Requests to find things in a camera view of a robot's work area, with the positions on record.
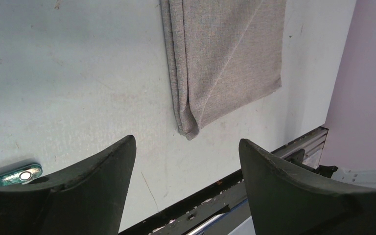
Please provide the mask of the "grey cloth napkin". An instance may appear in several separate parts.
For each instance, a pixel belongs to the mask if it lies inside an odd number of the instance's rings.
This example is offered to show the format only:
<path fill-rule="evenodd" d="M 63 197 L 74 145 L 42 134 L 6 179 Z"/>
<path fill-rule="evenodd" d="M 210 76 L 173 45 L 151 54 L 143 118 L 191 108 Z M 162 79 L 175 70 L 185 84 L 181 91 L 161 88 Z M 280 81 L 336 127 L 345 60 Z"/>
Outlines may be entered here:
<path fill-rule="evenodd" d="M 163 0 L 179 133 L 194 139 L 218 118 L 281 87 L 284 0 Z"/>

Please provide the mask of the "right white base arm link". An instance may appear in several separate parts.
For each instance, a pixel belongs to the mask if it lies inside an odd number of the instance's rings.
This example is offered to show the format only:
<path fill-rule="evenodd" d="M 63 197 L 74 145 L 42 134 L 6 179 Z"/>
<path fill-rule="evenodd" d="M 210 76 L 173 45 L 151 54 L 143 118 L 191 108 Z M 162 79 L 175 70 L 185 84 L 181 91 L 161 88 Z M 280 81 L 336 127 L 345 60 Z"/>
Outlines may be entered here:
<path fill-rule="evenodd" d="M 353 170 L 338 168 L 331 179 L 367 188 L 376 188 L 376 170 Z"/>

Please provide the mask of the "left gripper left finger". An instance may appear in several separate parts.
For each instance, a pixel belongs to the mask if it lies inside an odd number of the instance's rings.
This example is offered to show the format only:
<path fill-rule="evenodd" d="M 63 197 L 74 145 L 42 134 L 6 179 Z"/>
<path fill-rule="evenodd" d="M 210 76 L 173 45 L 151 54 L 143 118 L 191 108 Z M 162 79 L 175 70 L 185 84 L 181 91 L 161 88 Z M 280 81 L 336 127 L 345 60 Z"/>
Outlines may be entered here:
<path fill-rule="evenodd" d="M 0 235 L 116 235 L 136 151 L 128 135 L 28 184 L 0 187 Z"/>

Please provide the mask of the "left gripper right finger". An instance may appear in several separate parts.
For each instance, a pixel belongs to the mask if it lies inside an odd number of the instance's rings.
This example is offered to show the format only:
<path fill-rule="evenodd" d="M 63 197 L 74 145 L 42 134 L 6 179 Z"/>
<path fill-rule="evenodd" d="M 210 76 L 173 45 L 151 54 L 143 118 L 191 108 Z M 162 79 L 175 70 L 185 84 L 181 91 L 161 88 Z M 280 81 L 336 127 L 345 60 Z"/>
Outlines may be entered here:
<path fill-rule="evenodd" d="M 376 188 L 336 181 L 248 139 L 238 146 L 258 235 L 376 235 Z"/>

